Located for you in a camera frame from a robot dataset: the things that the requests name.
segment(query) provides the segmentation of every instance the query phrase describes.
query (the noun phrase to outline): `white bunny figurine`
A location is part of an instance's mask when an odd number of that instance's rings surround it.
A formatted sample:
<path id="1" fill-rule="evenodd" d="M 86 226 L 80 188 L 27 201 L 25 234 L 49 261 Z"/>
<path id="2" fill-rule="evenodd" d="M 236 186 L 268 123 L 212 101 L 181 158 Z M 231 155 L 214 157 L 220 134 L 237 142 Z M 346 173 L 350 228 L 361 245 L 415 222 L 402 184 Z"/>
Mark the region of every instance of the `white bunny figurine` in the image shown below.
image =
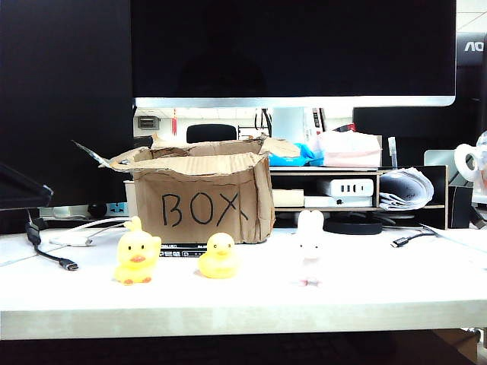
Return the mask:
<path id="1" fill-rule="evenodd" d="M 321 242 L 323 241 L 323 213 L 321 211 L 302 211 L 298 217 L 298 240 L 301 254 L 300 285 L 320 286 L 318 268 L 320 267 Z"/>

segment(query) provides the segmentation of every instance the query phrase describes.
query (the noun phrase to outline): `usb cable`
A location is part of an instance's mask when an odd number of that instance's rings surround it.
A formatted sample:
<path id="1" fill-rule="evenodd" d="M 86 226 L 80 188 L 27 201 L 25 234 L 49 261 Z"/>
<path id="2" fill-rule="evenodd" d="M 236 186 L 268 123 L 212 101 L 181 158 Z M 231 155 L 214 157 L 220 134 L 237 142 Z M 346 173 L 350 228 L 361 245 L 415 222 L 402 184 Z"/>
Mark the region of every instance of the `usb cable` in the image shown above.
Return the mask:
<path id="1" fill-rule="evenodd" d="M 428 233 L 419 233 L 414 236 L 409 236 L 409 237 L 401 237 L 398 238 L 397 240 L 394 240 L 390 245 L 392 247 L 398 248 L 398 247 L 403 247 L 406 245 L 410 240 L 413 240 L 415 238 L 421 237 L 421 236 L 436 236 L 436 233 L 433 232 L 428 232 Z"/>
<path id="2" fill-rule="evenodd" d="M 32 223 L 32 220 L 30 219 L 30 214 L 29 214 L 29 221 L 25 224 L 25 231 L 27 233 L 27 239 L 30 241 L 30 243 L 33 244 L 33 249 L 39 255 L 57 261 L 65 270 L 68 271 L 78 270 L 78 264 L 76 262 L 73 262 L 70 259 L 64 259 L 63 257 L 50 255 L 49 253 L 46 253 L 39 249 L 39 245 L 41 243 L 39 227 L 36 226 L 34 223 Z"/>

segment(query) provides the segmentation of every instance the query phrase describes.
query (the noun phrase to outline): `paper stack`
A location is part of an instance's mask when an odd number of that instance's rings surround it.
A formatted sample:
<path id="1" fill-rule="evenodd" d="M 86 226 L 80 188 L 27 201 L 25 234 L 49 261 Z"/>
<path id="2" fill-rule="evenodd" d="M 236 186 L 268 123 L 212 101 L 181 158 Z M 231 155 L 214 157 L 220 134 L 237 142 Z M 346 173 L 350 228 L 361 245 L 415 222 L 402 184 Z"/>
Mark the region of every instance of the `paper stack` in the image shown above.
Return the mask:
<path id="1" fill-rule="evenodd" d="M 424 207 L 433 198 L 433 184 L 414 167 L 393 170 L 380 177 L 380 204 L 386 211 Z"/>

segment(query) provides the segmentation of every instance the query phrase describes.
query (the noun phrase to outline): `monitor screen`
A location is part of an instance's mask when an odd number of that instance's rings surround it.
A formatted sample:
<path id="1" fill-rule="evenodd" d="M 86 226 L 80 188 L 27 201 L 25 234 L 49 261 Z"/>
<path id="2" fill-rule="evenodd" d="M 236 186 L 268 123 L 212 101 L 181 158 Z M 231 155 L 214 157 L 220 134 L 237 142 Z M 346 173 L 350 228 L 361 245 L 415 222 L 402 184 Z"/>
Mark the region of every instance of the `monitor screen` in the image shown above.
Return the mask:
<path id="1" fill-rule="evenodd" d="M 428 150 L 453 150 L 459 144 L 475 145 L 485 131 L 482 120 L 482 83 L 487 71 L 483 55 L 485 33 L 457 34 L 457 95 L 446 107 L 355 108 L 359 132 L 396 137 L 399 164 L 422 165 Z M 387 143 L 383 164 L 390 165 Z"/>
<path id="2" fill-rule="evenodd" d="M 3 0 L 0 162 L 51 205 L 124 202 L 128 174 L 99 169 L 133 146 L 129 0 Z"/>
<path id="3" fill-rule="evenodd" d="M 448 105 L 455 1 L 137 0 L 132 69 L 142 107 Z"/>

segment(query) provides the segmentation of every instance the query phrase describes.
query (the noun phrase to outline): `black cable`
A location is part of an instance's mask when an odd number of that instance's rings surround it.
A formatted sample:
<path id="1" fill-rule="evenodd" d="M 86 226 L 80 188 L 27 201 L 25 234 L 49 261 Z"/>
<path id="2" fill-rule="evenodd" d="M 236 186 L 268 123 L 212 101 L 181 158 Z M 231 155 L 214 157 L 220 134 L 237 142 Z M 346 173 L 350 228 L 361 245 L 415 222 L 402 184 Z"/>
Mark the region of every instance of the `black cable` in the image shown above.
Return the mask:
<path id="1" fill-rule="evenodd" d="M 46 253 L 39 249 L 39 245 L 42 242 L 39 234 L 39 227 L 37 227 L 34 223 L 32 223 L 30 219 L 30 214 L 29 214 L 29 221 L 25 224 L 25 232 L 27 233 L 27 239 L 30 241 L 30 243 L 33 244 L 34 251 L 37 252 L 39 255 L 57 261 L 62 266 L 62 268 L 66 270 L 69 271 L 78 270 L 78 264 L 76 262 L 73 262 L 70 259 L 65 259 L 63 257 L 50 255 L 49 253 Z"/>
<path id="2" fill-rule="evenodd" d="M 477 211 L 477 209 L 472 205 L 470 205 L 469 218 L 470 218 L 470 222 L 472 222 L 472 224 L 475 227 L 479 228 L 480 230 L 483 227 L 487 226 L 487 221 L 483 218 L 483 216 L 479 213 L 479 211 Z"/>
<path id="3" fill-rule="evenodd" d="M 428 232 L 428 233 L 419 233 L 419 234 L 416 234 L 414 236 L 410 236 L 410 237 L 402 237 L 402 238 L 398 238 L 397 240 L 394 240 L 390 245 L 392 247 L 403 247 L 404 245 L 406 245 L 410 240 L 413 240 L 415 238 L 418 238 L 418 237 L 421 237 L 421 236 L 436 236 L 436 233 L 434 232 Z"/>
<path id="4" fill-rule="evenodd" d="M 272 137 L 272 117 L 267 113 L 267 109 L 263 109 L 263 112 L 267 121 L 267 130 L 269 131 L 269 137 Z"/>

